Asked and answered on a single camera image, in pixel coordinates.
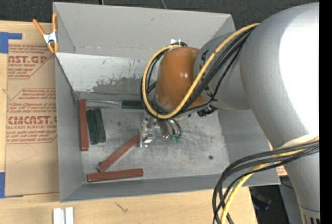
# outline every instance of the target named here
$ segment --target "table surface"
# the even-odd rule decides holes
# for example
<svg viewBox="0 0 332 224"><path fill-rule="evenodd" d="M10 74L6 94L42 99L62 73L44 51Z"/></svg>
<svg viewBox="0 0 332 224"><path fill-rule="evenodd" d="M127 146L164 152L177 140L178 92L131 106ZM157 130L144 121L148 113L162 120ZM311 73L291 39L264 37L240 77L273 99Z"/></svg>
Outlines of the table surface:
<svg viewBox="0 0 332 224"><path fill-rule="evenodd" d="M24 32L27 38L31 29L33 29L31 22L0 21L0 32ZM7 61L8 55L1 53L0 122L2 124L3 120L6 120ZM5 167L6 133L4 128L3 125L0 131L0 172L4 171ZM68 203L60 203L58 193L24 195L0 199L0 219L3 223L52 223L53 208L72 206L75 224L211 223L212 192L213 190L203 190ZM257 223L247 187L240 189L231 206L230 214L235 223Z"/></svg>

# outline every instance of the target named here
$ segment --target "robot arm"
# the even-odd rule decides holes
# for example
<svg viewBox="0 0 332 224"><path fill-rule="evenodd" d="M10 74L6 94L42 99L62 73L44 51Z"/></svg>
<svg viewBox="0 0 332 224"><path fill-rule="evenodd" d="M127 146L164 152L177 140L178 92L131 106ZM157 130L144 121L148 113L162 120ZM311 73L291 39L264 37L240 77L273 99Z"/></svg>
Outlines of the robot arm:
<svg viewBox="0 0 332 224"><path fill-rule="evenodd" d="M215 54L228 35L210 40L199 51L183 49L177 63L170 56L179 55L181 48L170 51L159 67L156 103L164 113L174 110L207 59L224 55L227 61L221 67L211 63L202 75L201 83L213 72L192 100L193 110L206 104L216 109L250 108L273 148L305 135L318 136L319 4L281 11L251 30L237 39L239 48L232 53L225 48ZM319 152L291 162L286 170L303 223L320 223Z"/></svg>

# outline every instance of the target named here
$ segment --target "cardboard box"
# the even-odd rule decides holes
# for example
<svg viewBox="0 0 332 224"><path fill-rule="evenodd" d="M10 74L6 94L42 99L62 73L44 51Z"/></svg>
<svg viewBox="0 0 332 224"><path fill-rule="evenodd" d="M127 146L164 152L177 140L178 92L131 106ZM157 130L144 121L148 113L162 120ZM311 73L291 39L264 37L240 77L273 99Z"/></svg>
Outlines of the cardboard box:
<svg viewBox="0 0 332 224"><path fill-rule="evenodd" d="M42 27L51 30L48 23ZM5 196L57 192L54 56L32 22L1 21L0 31L22 34L20 40L9 40L8 54L3 54L8 68L0 98L7 104L7 114L1 115L6 136L0 137L6 142Z"/></svg>
<svg viewBox="0 0 332 224"><path fill-rule="evenodd" d="M192 115L180 120L180 142L157 138L148 148L132 149L109 169L143 168L143 177L88 183L87 174L96 173L100 161L138 133L143 111L119 105L140 99L140 79L153 53L179 38L201 48L212 37L234 31L234 26L230 15L219 13L68 3L55 3L54 12L59 23L61 201L212 189L231 162L269 149L251 110ZM102 108L106 142L88 151L80 151L78 99ZM270 171L254 175L247 184L278 182L276 171Z"/></svg>

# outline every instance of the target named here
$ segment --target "cardboard sheet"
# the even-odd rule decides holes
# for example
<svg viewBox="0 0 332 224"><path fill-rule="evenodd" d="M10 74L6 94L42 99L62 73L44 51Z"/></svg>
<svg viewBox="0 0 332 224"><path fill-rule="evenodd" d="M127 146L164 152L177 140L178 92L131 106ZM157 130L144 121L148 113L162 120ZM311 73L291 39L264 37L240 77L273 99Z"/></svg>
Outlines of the cardboard sheet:
<svg viewBox="0 0 332 224"><path fill-rule="evenodd" d="M49 33L51 25L41 24ZM9 40L5 196L59 191L54 55L32 22L0 22Z"/></svg>

